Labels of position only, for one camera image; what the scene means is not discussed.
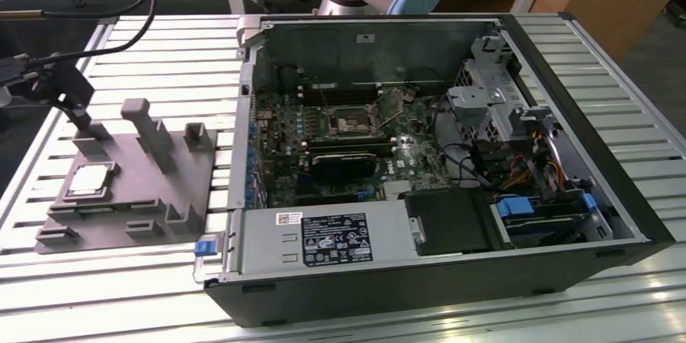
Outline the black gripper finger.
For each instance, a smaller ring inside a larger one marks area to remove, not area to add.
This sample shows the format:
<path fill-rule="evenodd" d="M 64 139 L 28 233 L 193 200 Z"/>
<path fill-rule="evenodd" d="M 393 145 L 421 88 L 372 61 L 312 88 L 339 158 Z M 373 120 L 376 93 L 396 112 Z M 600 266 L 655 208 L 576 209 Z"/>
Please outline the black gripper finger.
<path fill-rule="evenodd" d="M 30 91 L 36 101 L 57 108 L 78 130 L 89 127 L 86 108 L 94 89 L 72 64 L 58 62 L 42 66 Z"/>

